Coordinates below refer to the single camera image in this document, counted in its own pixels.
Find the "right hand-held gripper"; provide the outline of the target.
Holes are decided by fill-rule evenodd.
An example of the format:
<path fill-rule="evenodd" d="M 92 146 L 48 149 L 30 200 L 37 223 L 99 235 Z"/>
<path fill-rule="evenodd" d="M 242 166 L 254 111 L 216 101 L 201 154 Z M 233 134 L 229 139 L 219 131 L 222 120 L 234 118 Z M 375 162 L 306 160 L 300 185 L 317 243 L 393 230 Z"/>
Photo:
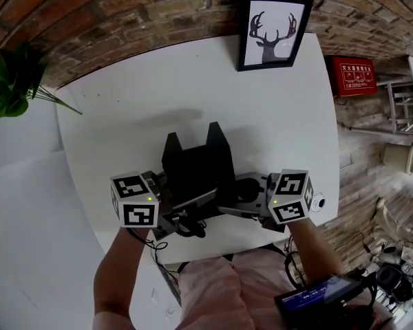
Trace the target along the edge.
<path fill-rule="evenodd" d="M 285 225 L 308 217 L 314 190 L 307 170 L 284 169 L 263 175 L 248 173 L 236 179 L 237 203 L 218 211 L 257 220 L 263 228 L 283 232 Z"/>

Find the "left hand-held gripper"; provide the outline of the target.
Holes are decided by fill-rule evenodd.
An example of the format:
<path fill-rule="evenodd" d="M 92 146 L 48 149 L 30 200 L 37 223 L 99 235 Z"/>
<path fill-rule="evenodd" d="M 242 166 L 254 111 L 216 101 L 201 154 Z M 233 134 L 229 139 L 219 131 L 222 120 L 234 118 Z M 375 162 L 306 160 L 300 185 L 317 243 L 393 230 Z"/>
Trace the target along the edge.
<path fill-rule="evenodd" d="M 124 228 L 150 228 L 156 240 L 162 240 L 177 229 L 181 210 L 198 208 L 213 201 L 217 188 L 176 204 L 167 187 L 164 172 L 132 171 L 110 178 L 112 205 Z"/>

